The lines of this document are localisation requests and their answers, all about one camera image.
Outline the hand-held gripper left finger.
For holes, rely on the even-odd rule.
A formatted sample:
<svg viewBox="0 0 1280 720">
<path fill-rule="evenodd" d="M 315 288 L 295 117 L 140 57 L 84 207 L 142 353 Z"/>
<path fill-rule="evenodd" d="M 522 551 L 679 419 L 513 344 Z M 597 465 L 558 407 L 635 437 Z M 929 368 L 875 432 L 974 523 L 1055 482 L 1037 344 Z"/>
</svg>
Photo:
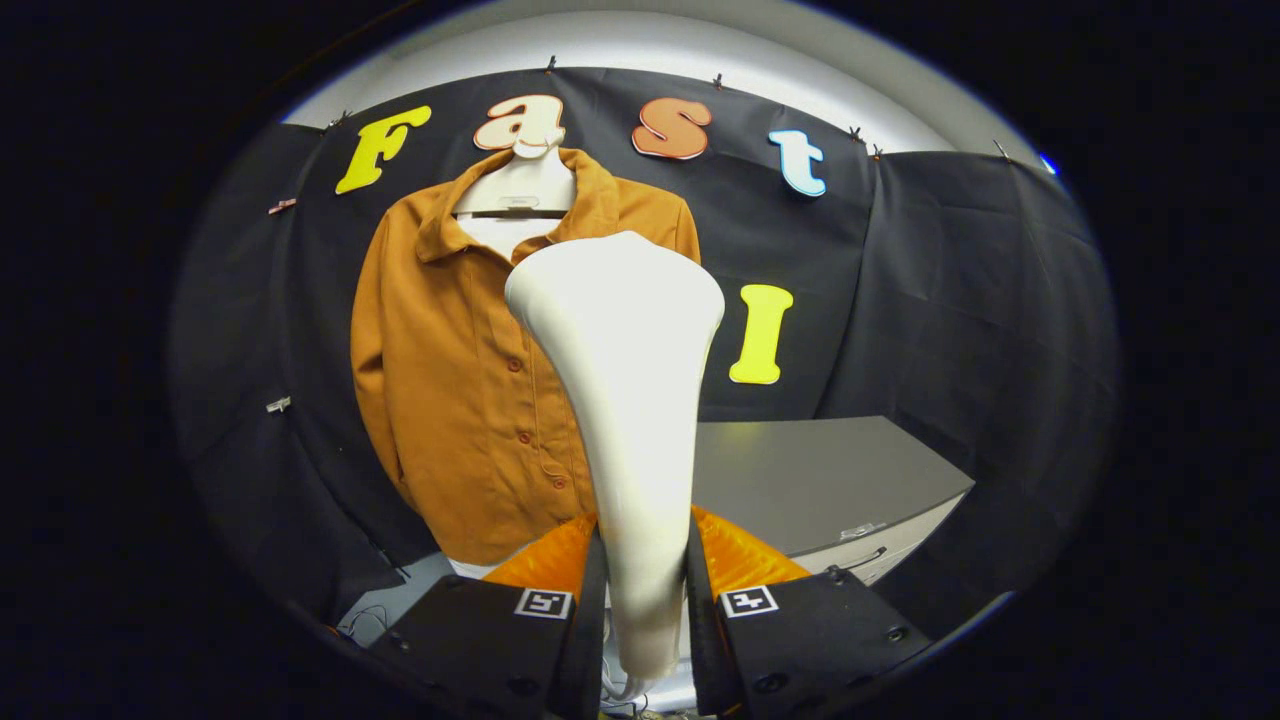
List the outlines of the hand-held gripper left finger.
<svg viewBox="0 0 1280 720">
<path fill-rule="evenodd" d="M 594 719 L 605 584 L 605 548 L 586 514 L 483 579 L 443 577 L 370 659 L 425 719 Z"/>
</svg>

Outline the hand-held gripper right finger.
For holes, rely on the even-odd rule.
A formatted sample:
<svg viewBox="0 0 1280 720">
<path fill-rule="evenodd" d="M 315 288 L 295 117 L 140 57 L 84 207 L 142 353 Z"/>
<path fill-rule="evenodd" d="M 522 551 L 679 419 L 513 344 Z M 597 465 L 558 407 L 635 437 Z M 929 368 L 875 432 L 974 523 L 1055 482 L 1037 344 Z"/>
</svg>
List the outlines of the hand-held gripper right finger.
<svg viewBox="0 0 1280 720">
<path fill-rule="evenodd" d="M 718 719 L 850 719 L 931 638 L 852 571 L 810 571 L 692 507 L 687 611 L 698 710 Z"/>
</svg>

